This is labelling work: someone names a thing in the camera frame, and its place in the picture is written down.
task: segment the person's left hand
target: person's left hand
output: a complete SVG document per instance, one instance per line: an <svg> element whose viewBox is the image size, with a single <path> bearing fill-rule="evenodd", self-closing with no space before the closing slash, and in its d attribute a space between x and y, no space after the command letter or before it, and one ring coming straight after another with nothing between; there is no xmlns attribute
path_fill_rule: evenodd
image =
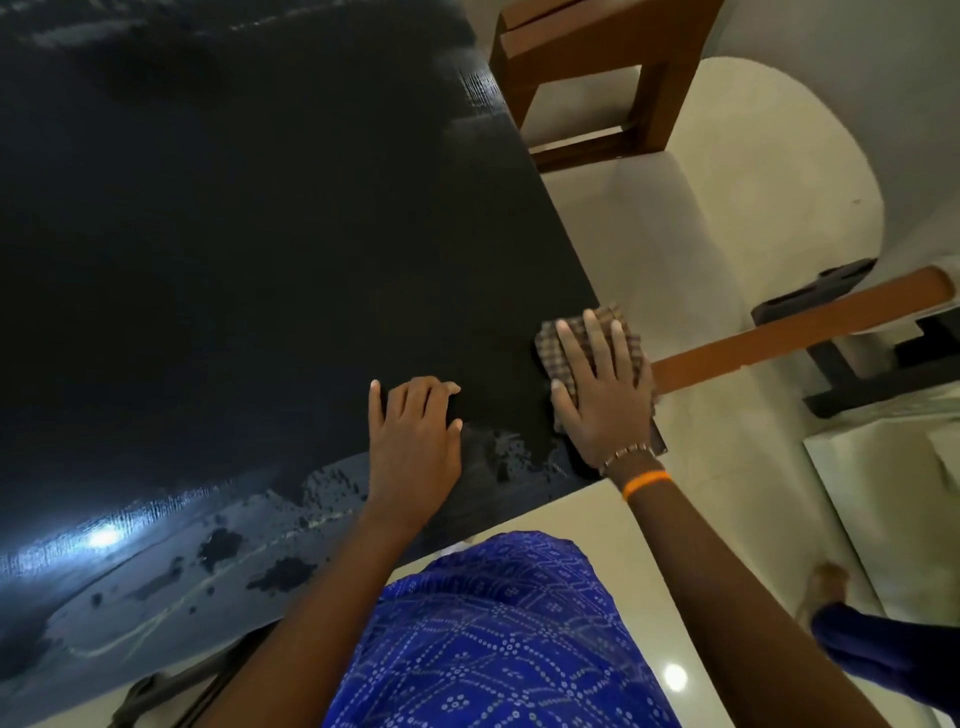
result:
<svg viewBox="0 0 960 728"><path fill-rule="evenodd" d="M364 515L412 539L460 477L460 430L446 426L453 382L419 376L391 390L384 414L380 382L370 387L370 496Z"/></svg>

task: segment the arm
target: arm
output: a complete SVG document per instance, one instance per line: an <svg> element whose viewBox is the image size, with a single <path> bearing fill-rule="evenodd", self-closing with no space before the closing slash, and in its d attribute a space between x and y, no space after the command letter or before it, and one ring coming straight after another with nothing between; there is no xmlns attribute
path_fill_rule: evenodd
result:
<svg viewBox="0 0 960 728"><path fill-rule="evenodd" d="M460 429L434 377L370 391L370 497L329 567L204 715L203 728L317 728L397 559L460 476Z"/></svg>
<svg viewBox="0 0 960 728"><path fill-rule="evenodd" d="M577 450L600 467L618 449L650 441L653 379L634 370L622 327L613 356L592 312L585 315L596 374L569 327L559 322L577 382L579 410L555 382L553 402ZM660 463L642 450L614 461L623 489ZM684 626L737 728L886 728L870 701L824 656L670 481L641 487L630 508L657 560Z"/></svg>

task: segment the bandhani print clothing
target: bandhani print clothing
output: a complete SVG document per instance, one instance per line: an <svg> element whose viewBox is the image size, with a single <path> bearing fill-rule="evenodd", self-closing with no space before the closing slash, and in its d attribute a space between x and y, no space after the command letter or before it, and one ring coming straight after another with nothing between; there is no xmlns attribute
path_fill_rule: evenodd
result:
<svg viewBox="0 0 960 728"><path fill-rule="evenodd" d="M388 586L324 726L679 722L587 557L494 536Z"/></svg>

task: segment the forearm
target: forearm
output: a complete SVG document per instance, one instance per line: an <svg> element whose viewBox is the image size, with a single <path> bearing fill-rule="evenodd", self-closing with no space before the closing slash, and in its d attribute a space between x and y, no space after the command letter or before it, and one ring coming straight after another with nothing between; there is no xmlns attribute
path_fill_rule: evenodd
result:
<svg viewBox="0 0 960 728"><path fill-rule="evenodd" d="M406 534L361 515L327 569L230 682L202 726L317 728Z"/></svg>
<svg viewBox="0 0 960 728"><path fill-rule="evenodd" d="M653 463L635 463L614 481L622 487ZM738 728L887 725L674 483L640 488L630 507Z"/></svg>

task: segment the bracelet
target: bracelet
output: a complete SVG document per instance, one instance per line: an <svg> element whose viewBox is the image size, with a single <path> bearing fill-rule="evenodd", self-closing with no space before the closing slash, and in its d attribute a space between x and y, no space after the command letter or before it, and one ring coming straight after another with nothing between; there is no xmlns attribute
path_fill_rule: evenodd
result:
<svg viewBox="0 0 960 728"><path fill-rule="evenodd" d="M669 480L673 482L673 478L667 473L667 471L649 471L643 475L638 475L633 480L630 480L625 486L623 486L623 499L626 500L634 493L636 493L644 485L650 485L651 483L659 483L662 480Z"/></svg>
<svg viewBox="0 0 960 728"><path fill-rule="evenodd" d="M607 468L610 467L614 460L619 460L624 455L629 455L631 452L637 452L638 450L648 452L651 456L654 454L646 443L643 445L640 443L633 443L632 445L628 445L626 448L620 448L617 452L604 460L603 465L597 469L600 473L600 477L607 477Z"/></svg>

